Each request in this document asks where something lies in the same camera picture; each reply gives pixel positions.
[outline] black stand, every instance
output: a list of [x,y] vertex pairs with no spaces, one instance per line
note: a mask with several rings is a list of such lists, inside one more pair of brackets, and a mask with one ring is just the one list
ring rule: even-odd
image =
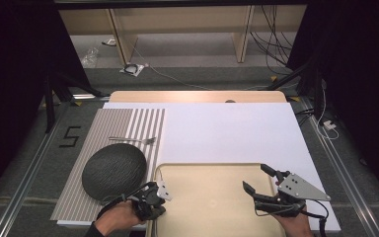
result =
[[71,78],[63,73],[53,73],[52,76],[47,74],[44,78],[44,99],[45,99],[45,109],[47,113],[47,128],[45,133],[49,133],[51,128],[54,126],[55,113],[54,113],[54,103],[52,98],[52,91],[55,92],[57,97],[62,102],[70,102],[73,98],[72,93],[66,84],[78,87],[95,97],[109,97],[110,94],[102,93],[94,88],[80,83],[79,81]]

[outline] black sleeve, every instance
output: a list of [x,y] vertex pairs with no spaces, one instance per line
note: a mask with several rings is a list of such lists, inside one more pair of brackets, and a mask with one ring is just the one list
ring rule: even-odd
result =
[[98,231],[97,227],[95,227],[94,222],[95,221],[92,222],[92,225],[89,227],[88,232],[86,232],[85,237],[104,237],[104,235]]

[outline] wrist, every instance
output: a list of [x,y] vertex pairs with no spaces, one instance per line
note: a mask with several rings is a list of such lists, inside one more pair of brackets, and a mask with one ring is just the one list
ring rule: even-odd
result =
[[100,218],[97,221],[95,221],[94,225],[95,228],[97,228],[98,231],[100,231],[100,233],[104,236],[108,236],[114,231],[113,226],[110,225],[110,222],[104,220],[103,218]]

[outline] small object on floor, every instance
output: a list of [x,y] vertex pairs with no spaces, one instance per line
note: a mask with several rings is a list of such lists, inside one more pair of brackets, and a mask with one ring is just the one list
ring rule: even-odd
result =
[[141,70],[143,70],[144,66],[139,64],[126,64],[124,68],[119,70],[119,72],[131,75],[131,76],[138,76],[140,74]]
[[116,46],[116,42],[115,42],[114,38],[104,40],[104,41],[102,41],[102,44],[103,45],[108,45],[108,46]]

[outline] metal rail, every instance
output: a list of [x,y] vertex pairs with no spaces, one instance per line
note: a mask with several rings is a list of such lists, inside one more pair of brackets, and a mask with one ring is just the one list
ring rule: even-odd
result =
[[[303,99],[302,104],[305,109],[313,108],[312,104],[308,99]],[[356,186],[355,182],[353,181],[351,174],[347,170],[345,164],[342,161],[342,158],[340,157],[336,148],[332,144],[332,141],[322,137],[322,135],[319,134],[316,127],[317,121],[314,117],[312,117],[310,123],[312,124],[313,129],[315,130],[319,140],[321,141],[322,146],[325,149],[328,158],[331,161],[331,164],[334,167],[335,172],[337,173],[337,176],[341,181],[343,189],[349,197],[349,200],[353,208],[355,209],[355,212],[359,220],[361,221],[366,233],[368,234],[368,236],[379,237],[379,224],[377,223],[374,213],[372,212],[371,208],[369,207],[366,200],[359,191],[358,187]]]
[[29,169],[27,170],[23,180],[20,182],[17,190],[12,196],[9,204],[7,205],[4,213],[0,218],[0,237],[7,236],[14,221],[20,212],[21,207],[23,206],[24,199],[26,198],[33,181],[38,173],[39,167],[42,164],[42,161],[45,158],[45,154],[48,150],[48,146],[51,143],[51,140],[57,130],[61,119],[65,115],[69,103],[62,103],[59,106],[58,118],[55,121],[53,128],[49,133],[46,133],[41,144],[39,145],[38,151],[36,152],[35,157],[33,158],[32,163],[30,164]]

